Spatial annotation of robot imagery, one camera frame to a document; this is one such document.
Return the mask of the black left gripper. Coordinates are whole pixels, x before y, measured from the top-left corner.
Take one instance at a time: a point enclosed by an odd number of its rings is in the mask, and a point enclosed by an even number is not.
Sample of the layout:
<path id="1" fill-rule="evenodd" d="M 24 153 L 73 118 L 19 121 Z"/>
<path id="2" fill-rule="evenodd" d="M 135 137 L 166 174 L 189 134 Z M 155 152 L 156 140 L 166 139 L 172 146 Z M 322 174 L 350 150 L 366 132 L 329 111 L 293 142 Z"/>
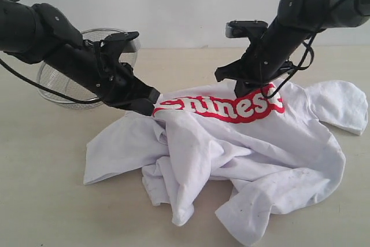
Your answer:
<path id="1" fill-rule="evenodd" d="M 151 116 L 160 92 L 135 76 L 134 67 L 119 62 L 124 32 L 99 41 L 82 36 L 77 62 L 78 83 L 109 107 Z"/>

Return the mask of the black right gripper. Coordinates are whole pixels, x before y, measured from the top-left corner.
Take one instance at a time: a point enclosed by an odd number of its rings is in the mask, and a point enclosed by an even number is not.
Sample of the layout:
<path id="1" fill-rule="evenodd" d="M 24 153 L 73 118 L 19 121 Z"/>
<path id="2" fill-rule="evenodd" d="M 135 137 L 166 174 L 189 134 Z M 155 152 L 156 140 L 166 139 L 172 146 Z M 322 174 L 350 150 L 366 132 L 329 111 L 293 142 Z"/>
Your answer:
<path id="1" fill-rule="evenodd" d="M 297 47 L 298 30 L 273 21 L 259 38 L 250 39 L 241 59 L 218 67 L 215 78 L 217 82 L 236 80 L 235 96 L 245 97 L 286 73 L 288 68 L 283 64 Z"/>

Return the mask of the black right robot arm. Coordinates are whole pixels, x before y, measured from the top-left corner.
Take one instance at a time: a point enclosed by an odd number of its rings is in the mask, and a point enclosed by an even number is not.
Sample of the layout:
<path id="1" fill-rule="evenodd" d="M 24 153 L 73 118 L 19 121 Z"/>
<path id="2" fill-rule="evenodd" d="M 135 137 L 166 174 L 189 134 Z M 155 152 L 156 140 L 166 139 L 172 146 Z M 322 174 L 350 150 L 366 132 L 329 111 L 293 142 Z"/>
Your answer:
<path id="1" fill-rule="evenodd" d="M 307 56 L 315 53 L 316 36 L 331 28 L 356 28 L 369 21 L 369 0 L 280 0 L 271 24 L 233 20 L 226 24 L 227 38 L 247 38 L 250 44 L 240 59 L 219 67 L 218 82 L 234 80 L 240 98 L 286 75 L 291 79 Z"/>

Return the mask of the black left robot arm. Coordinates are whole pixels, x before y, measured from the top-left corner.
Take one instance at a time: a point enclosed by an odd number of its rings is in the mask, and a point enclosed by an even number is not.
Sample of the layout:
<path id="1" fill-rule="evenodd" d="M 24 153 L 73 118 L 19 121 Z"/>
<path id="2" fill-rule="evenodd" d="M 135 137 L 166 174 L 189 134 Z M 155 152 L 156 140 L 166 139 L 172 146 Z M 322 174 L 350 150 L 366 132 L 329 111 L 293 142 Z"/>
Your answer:
<path id="1" fill-rule="evenodd" d="M 139 32 L 83 38 L 63 13 L 46 3 L 1 0 L 1 51 L 26 64 L 45 64 L 96 95 L 105 105 L 150 116 L 159 92 L 134 75 L 122 53 L 135 51 Z"/>

